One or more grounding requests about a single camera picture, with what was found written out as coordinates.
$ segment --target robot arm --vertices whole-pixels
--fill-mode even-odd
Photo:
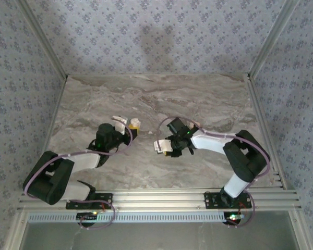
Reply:
[[[119,120],[123,124],[127,123],[127,119],[123,117],[113,117],[113,119]],[[132,140],[134,140],[138,135],[140,121],[137,118],[132,119],[128,129],[121,122],[116,122],[115,126],[109,123],[101,124],[96,139],[89,144],[88,149],[109,153],[122,143],[128,145],[131,140],[128,129],[130,129],[133,136]],[[57,160],[35,177],[35,174],[54,158]],[[95,188],[81,181],[72,181],[70,176],[80,170],[100,167],[108,158],[109,155],[88,153],[88,150],[78,154],[66,155],[66,157],[60,157],[52,151],[47,151],[29,173],[23,183],[23,189],[25,190],[30,180],[34,178],[28,188],[28,193],[50,205],[59,200],[91,200],[95,195]]]
[[[179,157],[182,155],[182,150],[188,148],[192,155],[194,149],[207,149],[226,155],[234,174],[221,190],[225,203],[230,204],[233,199],[237,198],[267,165],[264,156],[257,149],[247,143],[242,143],[240,140],[225,137],[224,134],[215,132],[213,134],[219,134],[220,137],[211,136],[209,131],[201,131],[197,127],[190,129],[178,118],[169,123],[167,127],[173,135],[165,140],[159,140],[160,147],[157,142],[154,142],[154,149],[158,153],[164,153],[165,156]],[[246,139],[264,151],[261,145],[246,130],[229,135]]]

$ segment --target white arm segment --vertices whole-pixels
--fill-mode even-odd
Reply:
[[[232,198],[236,198],[239,194],[249,185],[249,182],[245,182],[240,179],[235,173],[230,180],[224,186],[224,191]]]
[[[72,173],[78,172],[84,169],[96,168],[99,164],[100,155],[98,154],[83,154],[65,157],[63,159],[68,159],[74,162]]]
[[[77,199],[84,201],[90,192],[90,188],[78,181],[68,181],[65,193],[61,200]]]
[[[207,149],[207,150],[215,151],[215,152],[223,154],[223,155],[225,154],[225,152],[223,150],[223,146],[225,146],[225,144],[227,142],[230,142],[231,140],[232,139],[229,139],[229,138],[211,137],[209,135],[204,134],[200,130],[195,132],[191,137],[191,142],[196,149]]]

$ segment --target floral wallpaper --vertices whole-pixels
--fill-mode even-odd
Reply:
[[[255,83],[313,235],[313,0],[297,6]]]
[[[248,72],[284,1],[28,0],[67,74]]]
[[[0,0],[0,249],[62,84],[15,2]]]

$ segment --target gray marble surface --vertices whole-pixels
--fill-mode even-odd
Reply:
[[[233,171],[224,155],[196,150],[179,158],[157,155],[153,148],[159,122],[185,116],[218,132],[250,131],[262,143],[254,109],[242,77],[219,74],[69,77],[49,149],[84,150],[101,123],[113,115],[141,121],[139,136],[124,154],[111,156],[98,169],[73,175],[97,189],[222,187]],[[166,124],[161,138],[170,135]],[[273,175],[255,186],[275,185]]]

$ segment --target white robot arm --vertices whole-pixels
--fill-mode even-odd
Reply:
[[[182,150],[188,147],[191,154],[194,154],[194,149],[207,149],[226,155],[234,170],[234,174],[221,191],[228,203],[230,200],[237,198],[267,165],[264,156],[254,147],[234,139],[234,137],[246,139],[263,150],[248,131],[241,130],[238,134],[228,134],[228,137],[213,132],[214,136],[211,136],[212,132],[197,127],[190,129],[178,118],[169,123],[167,127],[173,135],[165,140],[159,140],[159,144],[154,142],[154,149],[158,153],[179,157],[182,155]]]

